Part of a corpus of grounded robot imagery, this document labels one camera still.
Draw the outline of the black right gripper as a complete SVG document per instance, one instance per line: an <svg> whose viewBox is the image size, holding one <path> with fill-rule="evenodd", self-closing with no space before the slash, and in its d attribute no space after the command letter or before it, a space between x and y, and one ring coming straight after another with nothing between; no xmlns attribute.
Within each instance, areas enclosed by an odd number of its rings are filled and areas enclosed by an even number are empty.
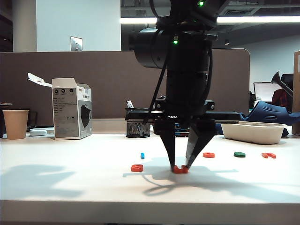
<svg viewBox="0 0 300 225"><path fill-rule="evenodd" d="M186 167L190 168L198 154L218 134L217 123L240 121L237 112L216 112L215 103L207 100L210 73L167 73L166 95L152 103L153 108L127 108L127 121L154 122L168 154L170 168L175 166L175 124L191 123L186 151Z"/></svg>

